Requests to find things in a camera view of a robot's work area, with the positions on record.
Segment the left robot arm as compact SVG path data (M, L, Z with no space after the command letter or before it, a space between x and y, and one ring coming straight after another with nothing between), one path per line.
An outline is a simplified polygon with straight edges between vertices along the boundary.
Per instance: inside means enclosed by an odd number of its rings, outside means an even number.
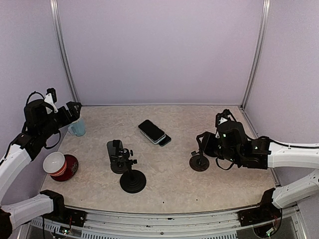
M43 148L48 149L47 140L60 129L80 118L82 105L68 102L55 109L53 103L43 99L34 100L24 107L25 123L22 131L9 144L0 161L0 196L3 198L19 173L31 163ZM19 226L45 214L52 214L63 222L70 216L64 206L64 198L53 191L42 191L35 197L0 208L0 237L7 239Z

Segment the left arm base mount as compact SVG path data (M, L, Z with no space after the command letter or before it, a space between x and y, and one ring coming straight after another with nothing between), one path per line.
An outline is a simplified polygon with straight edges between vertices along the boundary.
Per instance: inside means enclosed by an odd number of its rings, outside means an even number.
M72 208L65 208L60 215L54 212L44 215L45 219L81 228L84 227L86 217L87 213L85 211Z

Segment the blue case phone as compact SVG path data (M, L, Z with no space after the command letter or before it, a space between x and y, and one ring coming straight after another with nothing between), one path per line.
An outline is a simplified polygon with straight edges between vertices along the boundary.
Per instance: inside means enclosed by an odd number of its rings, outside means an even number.
M162 139L162 140L158 143L158 145L161 146L161 147L163 147L163 146L167 145L167 144L170 143L170 142L171 142L171 137L166 134L166 135L165 135L165 138Z

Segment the plate phone stand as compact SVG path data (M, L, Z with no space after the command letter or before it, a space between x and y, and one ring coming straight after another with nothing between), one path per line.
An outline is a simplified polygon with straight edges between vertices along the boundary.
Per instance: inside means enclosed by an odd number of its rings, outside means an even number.
M207 157L203 153L196 153L195 151L191 153L192 157L189 160L190 167L197 172L203 172L208 169L210 163Z
M111 170L116 174L123 174L127 171L124 162L119 160L119 151L123 149L123 143L119 139L107 142L107 150L110 159Z

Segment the clear case phone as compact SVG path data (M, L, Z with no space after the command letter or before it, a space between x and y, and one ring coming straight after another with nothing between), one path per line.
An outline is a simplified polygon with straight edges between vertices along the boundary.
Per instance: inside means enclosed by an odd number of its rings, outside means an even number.
M143 131L140 130L140 133L142 135L144 135L151 143L153 144L159 144L165 137L166 137L166 134L164 133L164 135L162 137L160 137L157 141L154 141L150 138L150 136L148 136L146 133L144 133Z

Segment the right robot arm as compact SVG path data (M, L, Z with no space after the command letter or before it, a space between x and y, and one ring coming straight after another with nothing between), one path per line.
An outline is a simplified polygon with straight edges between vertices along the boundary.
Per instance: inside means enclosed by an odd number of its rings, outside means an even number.
M216 125L216 133L204 132L196 140L199 150L192 152L189 164L199 172L209 167L208 156L214 157L216 161L228 160L231 166L252 169L314 169L313 173L302 179L265 191L257 207L239 211L243 226L279 218L283 208L319 191L318 144L282 143L266 136L251 139L245 133L242 123L225 118L220 119Z

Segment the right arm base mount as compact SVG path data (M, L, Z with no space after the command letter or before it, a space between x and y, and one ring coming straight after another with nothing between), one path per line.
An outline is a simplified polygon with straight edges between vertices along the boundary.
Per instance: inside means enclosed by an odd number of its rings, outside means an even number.
M255 225L267 221L280 218L282 210L280 209L261 209L253 208L248 210L241 210L238 212L239 222L241 227Z

